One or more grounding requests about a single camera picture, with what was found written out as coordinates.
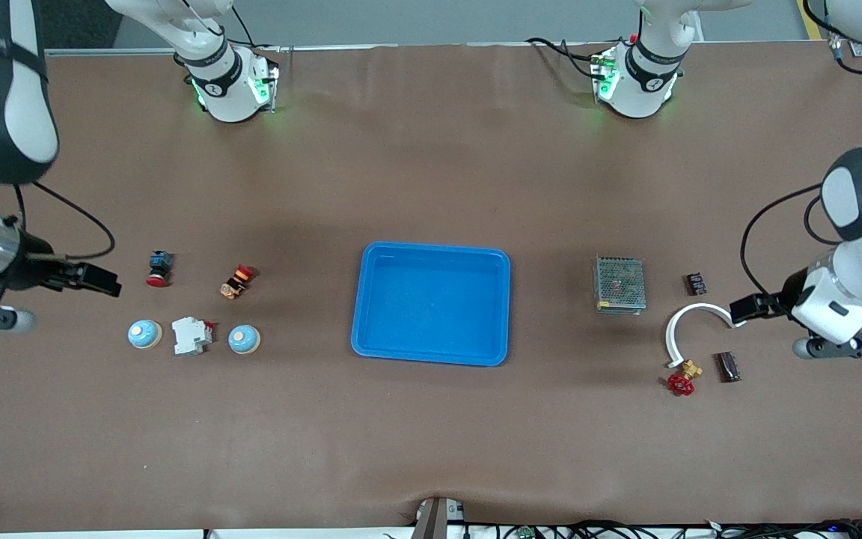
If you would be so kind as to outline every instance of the robotic arm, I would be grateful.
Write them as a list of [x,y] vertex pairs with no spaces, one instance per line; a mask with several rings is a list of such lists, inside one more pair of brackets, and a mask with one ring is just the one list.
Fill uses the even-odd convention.
[[232,0],[106,0],[109,7],[150,28],[175,48],[192,75],[202,109],[216,120],[242,122],[274,110],[278,65],[233,45],[213,18]]
[[620,41],[592,66],[594,93],[616,113],[646,118],[670,99],[677,69],[697,34],[697,11],[733,10],[753,0],[635,0],[637,40]]
[[[862,0],[828,0],[828,13],[841,34],[862,43]],[[862,147],[831,165],[820,193],[843,241],[791,275],[780,293],[732,303],[732,318],[785,314],[810,330],[794,344],[799,357],[862,357]]]
[[[34,0],[0,0],[0,184],[37,181],[58,154],[58,134],[45,90],[45,58]],[[0,216],[0,301],[7,289],[44,286],[87,289],[117,296],[114,273],[55,255],[14,217]],[[27,311],[0,306],[0,330],[25,331]]]

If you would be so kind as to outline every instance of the table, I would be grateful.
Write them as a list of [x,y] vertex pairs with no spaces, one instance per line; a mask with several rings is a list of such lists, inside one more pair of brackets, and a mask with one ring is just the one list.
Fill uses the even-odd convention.
[[[694,46],[673,101],[639,121],[546,49],[276,58],[278,112],[240,125],[199,112],[170,58],[50,59],[62,149],[46,181],[114,230],[100,265],[124,288],[7,294],[39,327],[0,335],[0,532],[399,525],[431,496],[514,523],[862,517],[862,360],[793,357],[804,332],[785,320],[691,314],[680,345],[708,375],[688,398],[661,387],[682,275],[703,273],[715,303],[750,293],[749,218],[862,144],[862,76],[823,43]],[[27,191],[31,232],[102,245]],[[821,251],[804,204],[755,231],[767,286]],[[505,250],[505,364],[353,354],[376,240]],[[175,255],[168,289],[143,284],[154,249]],[[597,255],[644,261],[640,317],[595,314]],[[229,301],[237,264],[261,274]],[[171,332],[126,341],[134,320],[187,315],[218,324],[202,356],[172,356]],[[242,323],[263,332],[246,357],[223,344]],[[745,381],[716,381],[725,350]]]

